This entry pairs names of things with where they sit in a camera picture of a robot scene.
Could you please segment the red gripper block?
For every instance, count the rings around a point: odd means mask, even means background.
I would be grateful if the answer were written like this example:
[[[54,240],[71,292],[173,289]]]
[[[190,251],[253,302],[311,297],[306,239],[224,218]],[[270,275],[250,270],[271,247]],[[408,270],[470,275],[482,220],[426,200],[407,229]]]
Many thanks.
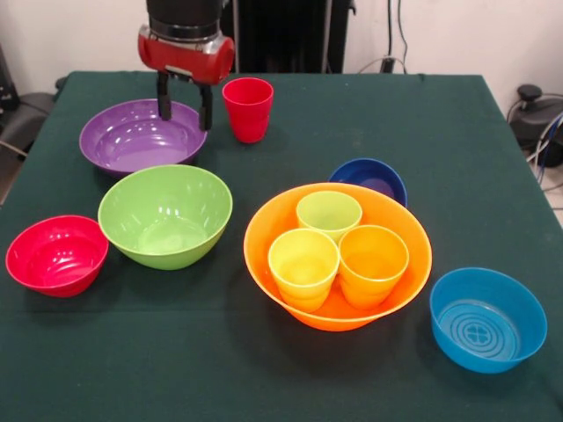
[[[234,41],[221,32],[212,40],[177,42],[157,36],[147,25],[142,25],[137,36],[137,50],[143,64],[157,73],[157,105],[162,120],[172,117],[168,92],[169,75],[185,76],[197,84],[201,96],[199,125],[209,131],[213,124],[213,92],[230,73],[234,60]]]

